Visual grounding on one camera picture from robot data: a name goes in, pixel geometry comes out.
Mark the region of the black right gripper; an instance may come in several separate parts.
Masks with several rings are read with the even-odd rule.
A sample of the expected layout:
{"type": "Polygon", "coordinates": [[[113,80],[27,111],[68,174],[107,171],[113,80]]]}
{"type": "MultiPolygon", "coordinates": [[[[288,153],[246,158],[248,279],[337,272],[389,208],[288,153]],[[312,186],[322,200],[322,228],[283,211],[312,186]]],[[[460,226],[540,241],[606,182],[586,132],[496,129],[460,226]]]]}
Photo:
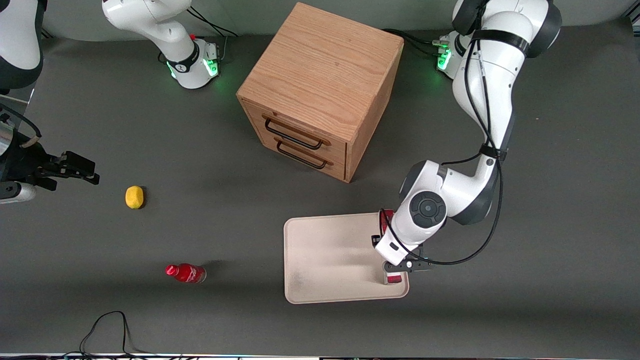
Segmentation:
{"type": "Polygon", "coordinates": [[[96,173],[96,163],[71,151],[65,151],[59,157],[59,166],[55,164],[55,157],[49,155],[38,142],[32,146],[22,148],[21,144],[28,137],[18,131],[13,132],[13,138],[7,150],[1,155],[2,182],[36,183],[46,191],[54,192],[58,182],[55,177],[74,178],[84,180],[92,185],[98,185],[100,176],[96,173]]]}

